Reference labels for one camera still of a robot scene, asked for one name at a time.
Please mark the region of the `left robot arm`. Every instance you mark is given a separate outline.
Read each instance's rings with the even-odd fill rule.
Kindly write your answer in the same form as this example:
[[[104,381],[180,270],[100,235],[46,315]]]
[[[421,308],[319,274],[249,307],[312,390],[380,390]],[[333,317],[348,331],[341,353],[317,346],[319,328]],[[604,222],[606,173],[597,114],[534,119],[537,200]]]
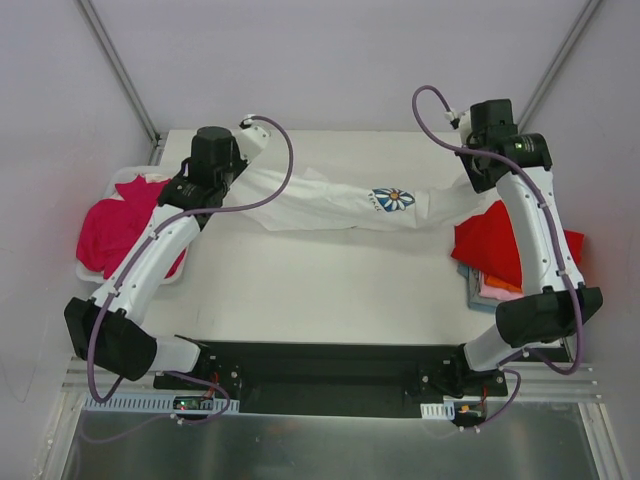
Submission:
[[[87,374],[104,369],[136,381],[150,371],[176,371],[192,389],[205,386],[212,366],[202,347],[179,336],[156,337],[142,323],[157,289],[178,257],[222,207],[232,183],[265,149],[270,133],[255,117],[238,131],[201,127],[189,156],[162,188],[138,239],[116,270],[87,300],[72,298],[64,318]]]

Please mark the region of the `white t-shirt with flower print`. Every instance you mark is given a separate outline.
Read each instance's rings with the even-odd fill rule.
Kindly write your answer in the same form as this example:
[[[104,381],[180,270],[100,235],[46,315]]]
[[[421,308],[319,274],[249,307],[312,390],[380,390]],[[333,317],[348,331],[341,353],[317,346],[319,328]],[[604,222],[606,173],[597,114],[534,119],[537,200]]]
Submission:
[[[406,190],[332,182],[309,169],[284,191],[244,214],[268,231],[401,231],[454,226],[484,213],[497,196],[476,193],[460,177],[447,188]]]

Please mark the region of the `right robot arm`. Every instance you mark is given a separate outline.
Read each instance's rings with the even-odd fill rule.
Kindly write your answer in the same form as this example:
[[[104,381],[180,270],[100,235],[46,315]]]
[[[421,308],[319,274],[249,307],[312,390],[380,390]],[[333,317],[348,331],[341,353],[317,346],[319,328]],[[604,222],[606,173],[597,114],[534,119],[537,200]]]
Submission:
[[[552,163],[539,134],[496,146],[455,148],[475,191],[495,189],[504,202],[520,260],[521,299],[501,304],[495,324],[462,350],[449,373],[452,388],[470,395],[485,372],[528,352],[560,375],[584,358],[584,325],[602,307],[602,292],[584,283],[555,203]]]

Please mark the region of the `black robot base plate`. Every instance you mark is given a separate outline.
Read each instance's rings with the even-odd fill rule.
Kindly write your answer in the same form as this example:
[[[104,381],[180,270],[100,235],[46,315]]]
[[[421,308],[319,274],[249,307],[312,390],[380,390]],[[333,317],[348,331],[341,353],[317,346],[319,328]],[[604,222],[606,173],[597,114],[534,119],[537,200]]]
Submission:
[[[157,390],[198,389],[214,380],[243,413],[417,418],[447,397],[504,398],[498,370],[474,373],[451,345],[203,342],[188,380],[162,374]]]

